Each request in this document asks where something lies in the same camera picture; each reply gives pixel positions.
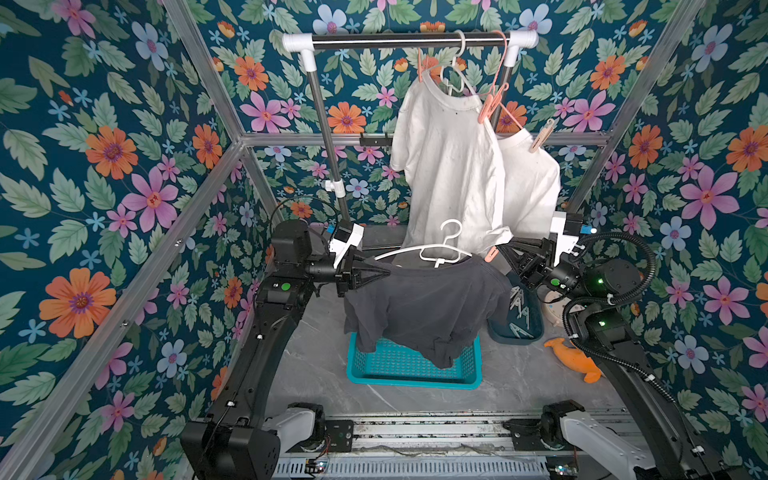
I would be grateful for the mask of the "white printed t-shirt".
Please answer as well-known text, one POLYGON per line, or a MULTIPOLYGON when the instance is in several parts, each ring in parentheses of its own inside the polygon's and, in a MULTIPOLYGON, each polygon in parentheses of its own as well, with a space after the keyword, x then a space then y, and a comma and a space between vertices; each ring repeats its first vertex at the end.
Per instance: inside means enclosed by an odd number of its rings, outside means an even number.
POLYGON ((540 239, 550 233, 561 190, 558 162, 525 129, 498 139, 505 172, 503 223, 514 237, 540 239))

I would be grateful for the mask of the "dark grey t-shirt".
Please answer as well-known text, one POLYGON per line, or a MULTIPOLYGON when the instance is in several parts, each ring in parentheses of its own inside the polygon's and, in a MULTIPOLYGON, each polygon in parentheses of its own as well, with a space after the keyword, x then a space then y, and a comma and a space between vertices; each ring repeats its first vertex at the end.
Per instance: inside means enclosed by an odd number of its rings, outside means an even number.
POLYGON ((447 369, 487 321, 507 318, 512 285, 477 257, 438 268, 372 258, 364 264, 388 272, 344 297, 344 332, 356 335, 364 353, 375 352, 385 338, 447 369))

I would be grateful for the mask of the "white plastic hanger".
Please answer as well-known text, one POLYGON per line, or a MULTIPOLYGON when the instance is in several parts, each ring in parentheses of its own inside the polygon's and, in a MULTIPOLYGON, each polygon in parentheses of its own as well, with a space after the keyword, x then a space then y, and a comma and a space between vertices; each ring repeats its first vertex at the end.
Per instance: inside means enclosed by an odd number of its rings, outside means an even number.
POLYGON ((430 78, 448 96, 453 98, 470 97, 477 94, 475 87, 464 74, 460 60, 467 47, 466 35, 463 31, 456 32, 459 38, 458 52, 447 65, 437 65, 429 68, 430 78))
POLYGON ((457 219, 445 220, 440 225, 443 233, 443 239, 440 243, 423 244, 417 246, 402 247, 397 250, 375 256, 376 261, 381 261, 389 257, 401 254, 417 252, 419 259, 423 262, 431 262, 435 269, 442 265, 456 264, 465 258, 472 256, 470 252, 462 250, 451 244, 451 241, 458 238, 463 232, 463 224, 457 219))

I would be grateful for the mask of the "beige clothespin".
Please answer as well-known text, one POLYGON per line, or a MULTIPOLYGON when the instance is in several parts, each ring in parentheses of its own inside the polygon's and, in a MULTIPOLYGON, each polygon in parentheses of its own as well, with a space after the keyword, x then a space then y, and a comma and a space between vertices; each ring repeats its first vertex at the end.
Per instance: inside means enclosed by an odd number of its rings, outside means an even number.
POLYGON ((541 149, 543 145, 547 142, 549 137, 552 135, 552 133, 555 131, 556 126, 557 126, 557 120, 555 118, 548 119, 545 125, 540 129, 540 131, 534 138, 529 148, 529 151, 531 153, 536 153, 539 149, 541 149))

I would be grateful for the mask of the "plain white t-shirt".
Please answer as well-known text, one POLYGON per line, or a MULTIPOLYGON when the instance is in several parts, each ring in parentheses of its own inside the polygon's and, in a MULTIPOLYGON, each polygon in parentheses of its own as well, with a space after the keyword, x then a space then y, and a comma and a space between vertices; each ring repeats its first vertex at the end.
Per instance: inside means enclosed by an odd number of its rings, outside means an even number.
POLYGON ((390 168, 411 190, 405 246, 442 242, 447 220, 462 224, 451 244, 473 254, 512 239, 503 158, 490 124, 478 121, 481 107, 478 97, 449 96, 430 77, 406 93, 390 154, 390 168))

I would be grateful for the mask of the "pink wire hanger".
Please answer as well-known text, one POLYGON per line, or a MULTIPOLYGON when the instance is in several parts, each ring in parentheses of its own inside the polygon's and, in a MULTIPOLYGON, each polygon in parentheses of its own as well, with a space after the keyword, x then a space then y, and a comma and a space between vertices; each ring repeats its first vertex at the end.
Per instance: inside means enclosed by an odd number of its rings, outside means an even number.
POLYGON ((489 121, 491 127, 496 129, 498 119, 500 118, 498 110, 501 110, 518 127, 518 130, 522 131, 523 126, 504 104, 504 94, 509 89, 509 77, 517 63, 517 56, 520 50, 535 47, 538 43, 538 34, 527 30, 509 31, 506 33, 496 31, 496 34, 500 35, 503 40, 502 61, 485 96, 477 122, 483 124, 485 121, 489 121))

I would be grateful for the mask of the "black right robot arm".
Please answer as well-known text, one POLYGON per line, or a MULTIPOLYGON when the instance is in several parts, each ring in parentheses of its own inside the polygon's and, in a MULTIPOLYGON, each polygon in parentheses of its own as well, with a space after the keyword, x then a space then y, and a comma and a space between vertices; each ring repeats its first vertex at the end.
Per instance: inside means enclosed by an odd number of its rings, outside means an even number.
POLYGON ((592 457, 617 479, 746 479, 742 466, 730 466, 692 425, 675 397, 652 371, 640 339, 620 309, 639 299, 658 272, 653 251, 625 232, 582 237, 563 253, 557 238, 512 240, 498 253, 529 289, 560 293, 566 305, 563 327, 573 347, 592 360, 619 394, 638 426, 646 448, 624 440, 574 402, 545 407, 541 437, 569 444, 592 457), (646 256, 646 267, 610 258, 588 267, 583 256, 600 240, 620 240, 646 256))

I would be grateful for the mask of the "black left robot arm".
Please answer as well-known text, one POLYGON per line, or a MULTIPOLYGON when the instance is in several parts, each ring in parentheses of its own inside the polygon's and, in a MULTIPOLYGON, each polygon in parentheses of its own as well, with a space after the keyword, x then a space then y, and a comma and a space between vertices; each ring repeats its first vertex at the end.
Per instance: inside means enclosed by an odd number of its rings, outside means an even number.
POLYGON ((180 442, 197 479, 269 479, 282 454, 325 441, 320 406, 293 404, 269 417, 266 406, 285 347, 306 307, 324 285, 339 296, 388 276, 365 264, 364 228, 341 220, 321 234, 302 220, 272 234, 274 257, 254 294, 244 344, 210 411, 189 421, 180 442))

